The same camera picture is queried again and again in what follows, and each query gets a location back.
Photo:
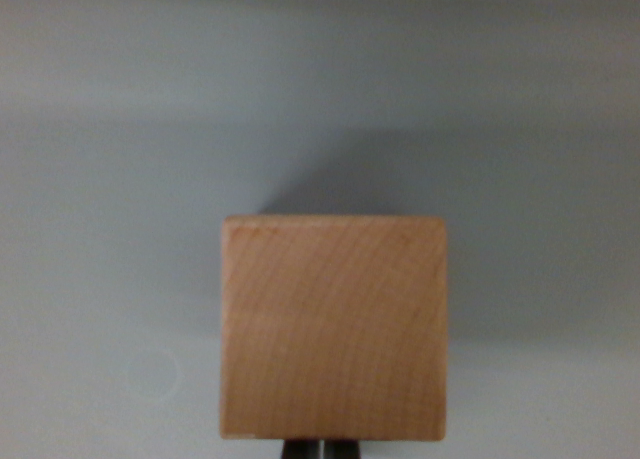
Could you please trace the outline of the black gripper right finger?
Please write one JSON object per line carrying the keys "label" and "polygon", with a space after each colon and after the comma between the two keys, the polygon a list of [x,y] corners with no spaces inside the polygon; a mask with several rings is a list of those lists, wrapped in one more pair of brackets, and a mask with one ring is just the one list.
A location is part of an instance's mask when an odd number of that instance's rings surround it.
{"label": "black gripper right finger", "polygon": [[357,440],[331,439],[324,441],[323,459],[360,459],[361,450]]}

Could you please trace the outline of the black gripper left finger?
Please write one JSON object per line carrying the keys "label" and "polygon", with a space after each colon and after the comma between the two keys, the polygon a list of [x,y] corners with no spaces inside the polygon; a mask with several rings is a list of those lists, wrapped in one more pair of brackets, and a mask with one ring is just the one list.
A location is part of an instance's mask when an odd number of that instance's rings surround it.
{"label": "black gripper left finger", "polygon": [[281,459],[319,459],[321,442],[308,439],[287,439],[283,442]]}

